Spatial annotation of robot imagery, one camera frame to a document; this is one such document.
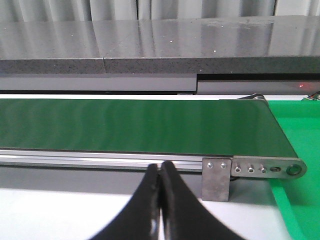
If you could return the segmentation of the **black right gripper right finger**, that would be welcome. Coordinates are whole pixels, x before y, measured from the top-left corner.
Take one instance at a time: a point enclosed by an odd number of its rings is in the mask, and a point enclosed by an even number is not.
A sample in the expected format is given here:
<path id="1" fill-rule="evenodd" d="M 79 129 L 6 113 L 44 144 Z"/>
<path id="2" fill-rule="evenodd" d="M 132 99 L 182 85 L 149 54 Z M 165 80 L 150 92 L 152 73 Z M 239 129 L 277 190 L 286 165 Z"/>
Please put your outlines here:
<path id="1" fill-rule="evenodd" d="M 161 165 L 161 200 L 166 240 L 241 240 L 215 218 L 185 184 L 174 164 Z"/>

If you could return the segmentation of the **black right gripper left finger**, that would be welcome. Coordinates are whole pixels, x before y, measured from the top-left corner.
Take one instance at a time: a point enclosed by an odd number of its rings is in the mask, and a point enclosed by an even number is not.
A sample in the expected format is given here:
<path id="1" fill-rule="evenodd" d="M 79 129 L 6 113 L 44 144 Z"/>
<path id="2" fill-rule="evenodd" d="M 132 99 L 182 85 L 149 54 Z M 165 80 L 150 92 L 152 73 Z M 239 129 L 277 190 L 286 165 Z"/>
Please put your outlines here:
<path id="1" fill-rule="evenodd" d="M 93 240 L 157 240 L 159 237 L 158 167 L 150 164 L 121 212 Z"/>

